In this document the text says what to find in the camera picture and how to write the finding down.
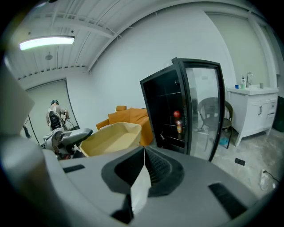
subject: orange sofa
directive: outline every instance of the orange sofa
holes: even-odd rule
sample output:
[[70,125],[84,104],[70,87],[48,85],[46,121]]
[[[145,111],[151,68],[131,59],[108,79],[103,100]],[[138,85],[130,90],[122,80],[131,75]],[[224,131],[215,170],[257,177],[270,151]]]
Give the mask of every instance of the orange sofa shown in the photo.
[[153,133],[147,109],[126,109],[126,106],[117,106],[116,112],[108,115],[108,119],[97,124],[97,129],[117,122],[139,124],[142,127],[140,145],[147,146],[153,140]]

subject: yellow plastic bin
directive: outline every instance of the yellow plastic bin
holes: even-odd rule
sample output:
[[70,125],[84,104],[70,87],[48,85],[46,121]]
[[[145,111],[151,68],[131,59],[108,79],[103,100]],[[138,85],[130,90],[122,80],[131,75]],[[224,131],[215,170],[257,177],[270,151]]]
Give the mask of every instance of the yellow plastic bin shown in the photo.
[[80,149],[86,157],[102,155],[139,145],[141,126],[119,122],[100,129],[82,141]]

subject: sink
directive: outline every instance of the sink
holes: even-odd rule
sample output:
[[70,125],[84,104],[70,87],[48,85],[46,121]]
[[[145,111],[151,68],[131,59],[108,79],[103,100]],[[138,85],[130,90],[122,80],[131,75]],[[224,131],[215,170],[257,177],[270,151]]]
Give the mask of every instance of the sink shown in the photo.
[[257,94],[269,94],[269,93],[278,93],[278,88],[272,87],[264,87],[259,88],[258,84],[249,85],[245,89],[237,89],[237,88],[227,88],[227,91],[240,93],[240,94],[247,94],[247,95],[257,95]]

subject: soap dispenser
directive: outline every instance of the soap dispenser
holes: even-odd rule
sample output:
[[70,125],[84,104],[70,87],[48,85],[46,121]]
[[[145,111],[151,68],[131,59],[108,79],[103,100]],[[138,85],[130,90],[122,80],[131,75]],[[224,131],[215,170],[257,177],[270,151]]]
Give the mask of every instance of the soap dispenser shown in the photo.
[[245,78],[241,76],[241,89],[245,89]]

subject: black refrigerator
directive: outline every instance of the black refrigerator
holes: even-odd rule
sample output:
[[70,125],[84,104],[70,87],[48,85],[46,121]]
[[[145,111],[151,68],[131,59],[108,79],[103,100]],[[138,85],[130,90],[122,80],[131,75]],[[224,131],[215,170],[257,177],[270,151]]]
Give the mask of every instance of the black refrigerator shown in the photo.
[[154,145],[211,161],[225,114],[221,66],[199,59],[172,63],[140,81]]

